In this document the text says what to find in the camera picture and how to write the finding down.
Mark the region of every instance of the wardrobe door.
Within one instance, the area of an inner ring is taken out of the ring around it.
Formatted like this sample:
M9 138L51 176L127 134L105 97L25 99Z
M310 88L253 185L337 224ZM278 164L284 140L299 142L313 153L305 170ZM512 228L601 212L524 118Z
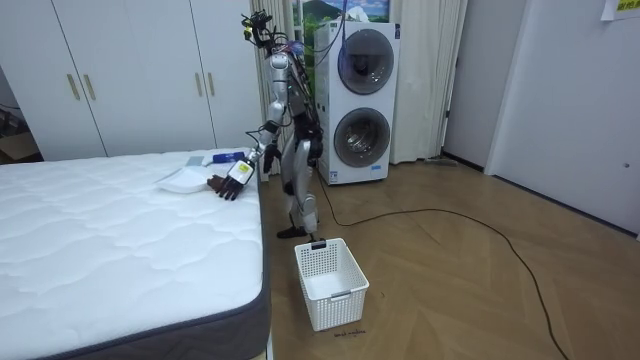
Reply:
M105 156L51 1L1 1L0 14L0 66L44 159Z
M188 0L54 0L107 154L210 149Z
M207 78L211 115L219 148L254 146L245 131L262 124L253 45L244 40L240 14L249 0L191 0L200 56Z

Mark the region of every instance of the plastic basket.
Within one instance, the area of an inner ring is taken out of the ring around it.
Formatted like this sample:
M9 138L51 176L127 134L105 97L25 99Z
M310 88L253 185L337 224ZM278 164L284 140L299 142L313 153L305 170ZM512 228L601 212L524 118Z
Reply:
M369 281L342 239L295 247L300 285L313 330L362 319Z

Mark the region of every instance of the bed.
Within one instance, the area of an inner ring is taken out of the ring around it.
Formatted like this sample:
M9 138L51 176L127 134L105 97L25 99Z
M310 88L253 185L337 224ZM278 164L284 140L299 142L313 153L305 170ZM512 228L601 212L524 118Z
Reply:
M271 303L257 176L235 202L154 186L230 151L1 166L0 359L261 354Z

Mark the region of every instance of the round glass door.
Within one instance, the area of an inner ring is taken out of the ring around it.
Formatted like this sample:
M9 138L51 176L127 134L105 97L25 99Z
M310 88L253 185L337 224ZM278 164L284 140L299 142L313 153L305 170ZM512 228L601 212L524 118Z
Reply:
M338 73L352 92L373 94L389 80L393 61L389 40L377 30L364 29L349 36L340 50Z
M345 164L365 167L384 155L390 137L389 123L379 111L360 108L342 118L334 134L334 147Z

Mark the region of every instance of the stacked washer and dryer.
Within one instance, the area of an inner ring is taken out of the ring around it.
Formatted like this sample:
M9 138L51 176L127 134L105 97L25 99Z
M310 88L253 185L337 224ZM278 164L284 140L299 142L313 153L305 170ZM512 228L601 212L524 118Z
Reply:
M385 179L395 106L400 27L324 24L315 33L318 113L324 130L319 170L327 184Z

